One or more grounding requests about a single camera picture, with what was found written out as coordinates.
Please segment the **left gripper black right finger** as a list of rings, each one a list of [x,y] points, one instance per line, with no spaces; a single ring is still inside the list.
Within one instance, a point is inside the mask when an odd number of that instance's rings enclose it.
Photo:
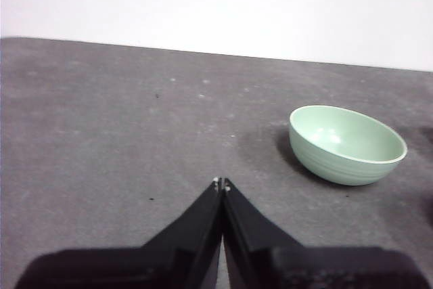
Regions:
[[[408,255],[380,247],[305,246],[222,180],[223,237],[234,288],[429,288]]]

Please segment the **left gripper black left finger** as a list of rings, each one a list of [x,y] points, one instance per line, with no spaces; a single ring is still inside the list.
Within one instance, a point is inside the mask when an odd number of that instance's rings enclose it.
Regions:
[[[68,249],[33,260],[17,288],[214,288],[222,180],[143,246]]]

